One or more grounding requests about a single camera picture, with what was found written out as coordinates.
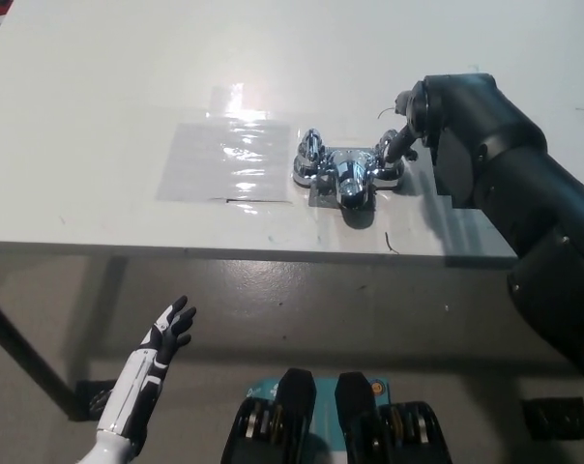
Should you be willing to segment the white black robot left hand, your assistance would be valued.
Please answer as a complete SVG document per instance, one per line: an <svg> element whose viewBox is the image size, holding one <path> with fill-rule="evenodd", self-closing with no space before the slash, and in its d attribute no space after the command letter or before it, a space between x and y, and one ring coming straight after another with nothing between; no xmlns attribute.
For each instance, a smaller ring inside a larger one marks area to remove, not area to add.
<svg viewBox="0 0 584 464"><path fill-rule="evenodd" d="M169 366L177 351L190 343L196 308L183 295L169 305L133 350L117 379L98 429L131 444L145 441Z"/></svg>

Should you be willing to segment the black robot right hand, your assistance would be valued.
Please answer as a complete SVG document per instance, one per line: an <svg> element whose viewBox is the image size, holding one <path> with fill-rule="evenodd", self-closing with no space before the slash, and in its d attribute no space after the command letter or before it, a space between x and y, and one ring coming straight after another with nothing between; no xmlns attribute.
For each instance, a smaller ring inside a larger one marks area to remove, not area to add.
<svg viewBox="0 0 584 464"><path fill-rule="evenodd" d="M401 92L394 100L394 113L408 118L407 108L411 99L412 92L410 90ZM385 162L395 162L401 158L412 162L416 161L419 155L412 148L412 145L417 138L409 123L406 122L404 127L388 142L384 155Z"/></svg>

